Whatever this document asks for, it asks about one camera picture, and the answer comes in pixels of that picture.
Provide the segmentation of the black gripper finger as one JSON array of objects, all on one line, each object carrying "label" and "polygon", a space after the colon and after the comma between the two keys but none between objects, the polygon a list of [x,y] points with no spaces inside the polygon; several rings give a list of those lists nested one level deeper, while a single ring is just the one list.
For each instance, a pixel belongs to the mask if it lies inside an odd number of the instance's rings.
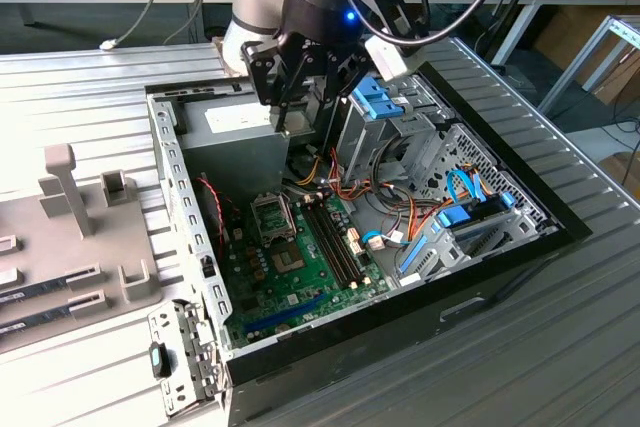
[{"label": "black gripper finger", "polygon": [[279,42],[276,39],[244,42],[241,58],[258,100],[275,116],[274,130],[283,132],[294,86],[285,75]]},{"label": "black gripper finger", "polygon": [[364,50],[348,57],[330,53],[320,75],[314,77],[313,99],[317,104],[316,120],[333,108],[340,98],[347,97],[369,72],[371,58]]}]

